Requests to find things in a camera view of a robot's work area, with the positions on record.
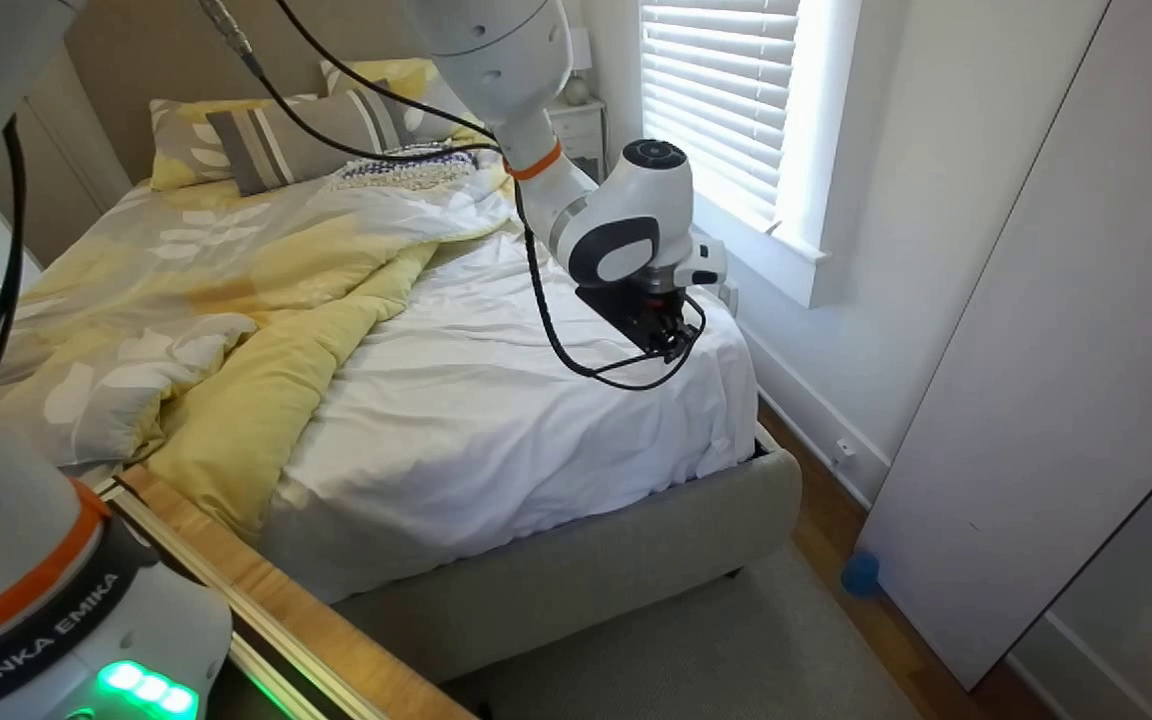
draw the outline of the yellow blanket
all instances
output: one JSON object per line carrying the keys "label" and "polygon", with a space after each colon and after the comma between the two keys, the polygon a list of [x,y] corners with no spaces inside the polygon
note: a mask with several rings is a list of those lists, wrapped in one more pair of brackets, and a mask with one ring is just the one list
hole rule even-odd
{"label": "yellow blanket", "polygon": [[68,474],[149,470],[256,533],[348,353],[441,245],[512,223],[497,161],[238,198],[133,193],[28,293],[0,427]]}

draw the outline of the floor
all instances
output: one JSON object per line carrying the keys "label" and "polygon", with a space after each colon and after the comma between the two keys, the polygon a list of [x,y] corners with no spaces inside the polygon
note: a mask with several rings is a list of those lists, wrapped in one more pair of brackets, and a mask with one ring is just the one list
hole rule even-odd
{"label": "floor", "polygon": [[444,691],[485,720],[922,720],[787,545]]}
{"label": "floor", "polygon": [[835,603],[853,615],[860,637],[890,665],[915,710],[934,720],[1050,720],[1051,713],[1010,665],[992,667],[978,691],[963,691],[897,613],[897,603],[855,600],[842,588],[842,574],[853,541],[860,537],[863,507],[774,409],[766,409],[760,419],[793,457],[801,457],[805,470],[805,507],[793,533],[797,549],[808,555],[811,574],[831,588]]}

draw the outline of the cable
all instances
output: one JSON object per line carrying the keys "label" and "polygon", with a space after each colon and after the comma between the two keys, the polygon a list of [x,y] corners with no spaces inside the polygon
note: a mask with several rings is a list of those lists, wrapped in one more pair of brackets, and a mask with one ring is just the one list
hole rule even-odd
{"label": "cable", "polygon": [[345,74],[348,81],[366,83],[367,92],[387,97],[387,99],[398,99],[398,105],[413,105],[413,110],[419,110],[419,113],[430,113],[430,117],[441,117],[441,120],[450,120],[450,125],[462,125],[462,129],[474,129],[474,133],[497,141],[497,133],[489,133],[485,125],[474,125],[474,120],[463,120],[463,117],[456,117],[456,113],[419,105],[419,99],[413,99],[413,97],[400,97],[400,92],[394,92],[394,90],[384,90],[384,83],[366,81],[366,76],[360,76],[356,70],[348,70],[337,53],[327,53],[327,44],[322,44],[318,34],[303,27],[303,21],[292,14],[287,0],[280,0],[280,14],[287,17],[287,25],[297,27],[297,37],[299,37],[307,50],[318,50],[337,74]]}
{"label": "cable", "polygon": [[3,366],[3,353],[7,353],[7,340],[14,340],[17,299],[19,299],[19,274],[23,274],[28,176],[23,176],[23,149],[19,149],[17,117],[3,129],[3,145],[7,145],[7,169],[14,169],[14,248],[7,248],[3,281],[0,281],[0,366]]}
{"label": "cable", "polygon": [[[387,97],[387,99],[400,99],[400,105],[438,113],[438,117],[444,117],[444,120],[453,120],[453,125],[463,125],[463,129],[474,129],[474,133],[493,136],[493,145],[456,145],[456,149],[413,153],[413,155],[384,155],[384,153],[366,153],[366,149],[342,145],[342,141],[326,136],[322,129],[311,129],[311,125],[280,97],[280,90],[278,90],[278,83],[267,81],[267,74],[259,70],[256,44],[243,37],[239,21],[230,14],[225,0],[199,0],[199,7],[204,7],[210,21],[219,27],[219,37],[232,44],[232,53],[250,64],[250,74],[259,81],[259,90],[287,113],[287,120],[292,120],[299,133],[307,133],[311,141],[322,141],[322,145],[327,145],[327,149],[337,149],[337,153],[345,153],[345,155],[366,155],[366,161],[382,161],[382,166],[419,166],[419,161],[462,155],[462,153],[474,153],[474,149],[493,149],[493,153],[499,153],[499,145],[497,145],[497,136],[493,136],[489,129],[480,129],[480,125],[474,125],[474,120],[463,120],[463,117],[453,117],[453,113],[417,105],[417,99],[408,99],[408,97],[398,97],[398,92],[387,92],[387,90],[367,83],[366,76],[356,76],[345,61],[337,61],[337,55],[299,25],[299,17],[287,7],[287,0],[280,0],[280,14],[287,17],[287,25],[292,25],[334,70],[342,70],[342,74],[351,76],[356,83],[366,83],[366,90],[373,90],[373,92],[382,92],[382,97]],[[557,330],[551,330],[551,314],[548,314],[544,281],[541,281],[536,234],[531,234],[531,223],[530,223],[530,207],[523,207],[523,188],[522,188],[522,184],[512,184],[512,204],[516,204],[516,218],[522,218],[522,223],[523,223],[530,278],[531,278],[531,296],[536,296],[541,330],[544,330],[548,350],[561,358],[561,366],[564,366],[570,372],[575,372],[575,377],[602,379],[602,385],[620,390],[620,392],[654,392],[654,390],[670,385],[670,379],[689,366],[692,346],[696,346],[696,337],[706,331],[706,308],[702,308],[692,296],[683,296],[689,308],[696,308],[696,315],[702,315],[702,331],[692,331],[692,337],[683,340],[683,353],[678,358],[678,366],[674,366],[664,377],[657,377],[654,385],[620,385],[620,379],[610,379],[613,367],[643,366],[643,360],[654,360],[654,358],[662,358],[662,353],[613,360],[613,366],[603,366],[603,367],[588,367],[588,366],[573,360],[570,350],[564,350],[564,340],[561,340]]]}
{"label": "cable", "polygon": [[366,161],[382,161],[382,166],[424,166],[424,161],[463,155],[463,153],[474,153],[474,149],[497,149],[497,145],[456,145],[456,149],[408,153],[408,155],[387,155],[387,153],[351,149],[351,145],[345,145],[345,141],[311,129],[311,125],[286,99],[286,92],[267,81],[259,55],[256,55],[256,50],[251,50],[251,39],[243,37],[243,27],[238,25],[238,17],[230,14],[225,0],[199,0],[199,7],[204,7],[210,21],[216,25],[216,34],[230,39],[230,50],[250,64],[250,74],[256,76],[256,83],[267,92],[267,99],[278,99],[280,113],[287,113],[287,120],[292,120],[303,136],[311,136],[311,141],[322,141],[322,145],[327,145],[327,149],[337,149],[337,153],[345,153],[345,155],[366,155]]}
{"label": "cable", "polygon": [[602,379],[602,385],[620,390],[620,392],[654,392],[654,390],[670,385],[670,379],[692,360],[696,337],[702,337],[706,326],[707,326],[707,319],[706,319],[706,308],[689,296],[689,303],[702,314],[702,331],[683,346],[683,353],[678,358],[678,366],[674,366],[664,377],[657,377],[657,379],[650,379],[650,385],[610,379],[613,367],[629,367],[629,366],[654,360],[654,353],[650,353],[650,358],[631,358],[631,360],[617,360],[617,366],[603,366],[603,367],[588,367],[588,366],[580,366],[580,360],[564,350],[561,331],[551,330],[548,299],[544,299],[536,234],[531,234],[531,223],[530,223],[530,204],[523,204],[523,188],[522,188],[522,184],[512,184],[512,204],[516,204],[522,223],[523,223],[530,278],[531,278],[531,296],[536,296],[541,330],[544,330],[548,350],[561,358],[561,366],[564,366],[570,372],[575,372],[575,377]]}

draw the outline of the window blinds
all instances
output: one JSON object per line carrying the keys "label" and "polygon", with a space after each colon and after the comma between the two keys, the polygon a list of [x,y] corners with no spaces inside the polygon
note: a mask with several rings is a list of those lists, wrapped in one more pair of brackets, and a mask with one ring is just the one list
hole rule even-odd
{"label": "window blinds", "polygon": [[797,0],[643,0],[643,133],[689,153],[696,193],[775,223]]}

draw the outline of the door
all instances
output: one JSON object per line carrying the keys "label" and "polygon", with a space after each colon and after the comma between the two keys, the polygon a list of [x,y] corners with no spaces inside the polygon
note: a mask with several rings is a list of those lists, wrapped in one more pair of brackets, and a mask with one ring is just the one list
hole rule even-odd
{"label": "door", "polygon": [[1152,0],[1113,0],[860,545],[978,686],[1148,492]]}

